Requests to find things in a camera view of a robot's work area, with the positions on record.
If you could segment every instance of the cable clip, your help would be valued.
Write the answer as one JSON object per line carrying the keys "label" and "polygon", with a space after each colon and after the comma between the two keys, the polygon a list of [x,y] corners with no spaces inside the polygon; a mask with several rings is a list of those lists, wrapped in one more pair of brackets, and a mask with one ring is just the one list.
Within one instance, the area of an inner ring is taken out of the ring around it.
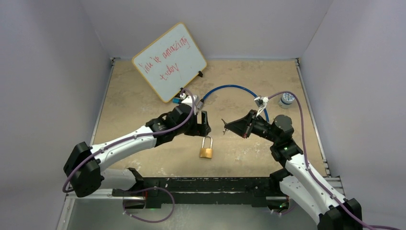
{"label": "cable clip", "polygon": [[254,101],[255,101],[255,104],[257,104],[257,106],[258,106],[258,112],[257,112],[257,116],[260,114],[260,113],[262,113],[262,111],[264,111],[265,110],[265,108],[266,108],[266,106],[267,106],[267,104],[268,104],[268,101],[269,101],[269,99],[268,99],[268,97],[261,97],[261,96],[258,96],[258,97],[256,97],[255,99],[254,99]]}

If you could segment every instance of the black metal bar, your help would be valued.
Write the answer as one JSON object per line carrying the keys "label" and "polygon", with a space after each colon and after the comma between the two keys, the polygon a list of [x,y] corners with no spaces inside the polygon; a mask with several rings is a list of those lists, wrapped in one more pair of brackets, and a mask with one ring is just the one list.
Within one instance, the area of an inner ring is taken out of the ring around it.
{"label": "black metal bar", "polygon": [[[138,188],[161,187],[175,198],[176,204],[245,204],[268,207],[268,196],[285,196],[270,186],[269,177],[144,177]],[[114,189],[113,196],[142,196],[137,191]],[[150,190],[146,208],[172,203],[162,191]]]}

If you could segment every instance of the handwritten text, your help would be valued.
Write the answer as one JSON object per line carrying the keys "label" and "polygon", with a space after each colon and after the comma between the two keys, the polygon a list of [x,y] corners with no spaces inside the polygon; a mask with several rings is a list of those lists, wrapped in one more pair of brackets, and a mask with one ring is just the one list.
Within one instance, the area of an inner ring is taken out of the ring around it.
{"label": "handwritten text", "polygon": [[160,76],[161,76],[161,80],[167,80],[168,79],[168,76],[169,75],[171,75],[172,73],[174,73],[175,71],[177,71],[177,72],[179,72],[179,68],[178,68],[178,64],[177,63],[175,63],[175,65],[171,65],[171,66],[168,66],[168,65],[166,65],[166,68],[167,68],[167,70],[166,70],[166,72],[165,73],[163,73],[163,74],[160,74]]}
{"label": "handwritten text", "polygon": [[173,52],[177,51],[178,49],[188,45],[188,49],[190,48],[190,44],[188,40],[183,36],[179,41],[175,41],[173,45],[171,45],[169,48],[167,48],[163,53],[163,57],[166,59],[168,58]]}

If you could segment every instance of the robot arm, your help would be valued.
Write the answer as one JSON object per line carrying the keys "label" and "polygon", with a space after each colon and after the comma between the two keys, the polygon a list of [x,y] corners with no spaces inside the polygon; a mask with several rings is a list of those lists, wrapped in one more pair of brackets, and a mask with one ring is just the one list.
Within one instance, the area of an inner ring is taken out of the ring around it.
{"label": "robot arm", "polygon": [[109,166],[136,152],[170,142],[182,133],[188,136],[207,136],[211,132],[207,122],[207,112],[201,111],[202,123],[198,124],[196,108],[193,108],[193,114],[184,125],[165,134],[159,134],[181,124],[191,110],[192,98],[188,96],[171,112],[148,121],[132,133],[92,146],[88,146],[85,142],[77,144],[64,166],[66,176],[69,177],[86,158],[92,155],[94,157],[73,173],[70,179],[73,191],[78,197],[85,197],[99,188],[129,189],[136,183],[137,172],[131,169],[112,170],[108,169]]}
{"label": "robot arm", "polygon": [[[362,226],[345,213],[338,203],[340,201],[357,218],[361,219],[361,206],[355,200],[347,200],[336,191],[308,162],[303,151],[292,139],[292,120],[285,115],[278,115],[272,124],[266,122],[257,111],[251,110],[245,117],[225,123],[225,129],[242,138],[251,133],[273,142],[271,153],[283,169],[270,175],[270,184],[298,203],[315,221],[318,229],[362,229]],[[312,177],[310,171],[324,187]]]}

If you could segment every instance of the padlock shackle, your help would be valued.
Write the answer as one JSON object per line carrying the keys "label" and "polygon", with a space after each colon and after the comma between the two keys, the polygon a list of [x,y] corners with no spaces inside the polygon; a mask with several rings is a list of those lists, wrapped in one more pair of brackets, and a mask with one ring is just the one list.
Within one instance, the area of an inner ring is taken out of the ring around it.
{"label": "padlock shackle", "polygon": [[204,140],[206,140],[206,138],[210,138],[210,148],[212,148],[212,146],[213,146],[213,138],[211,136],[206,136],[206,137],[203,138],[202,148],[204,148]]}

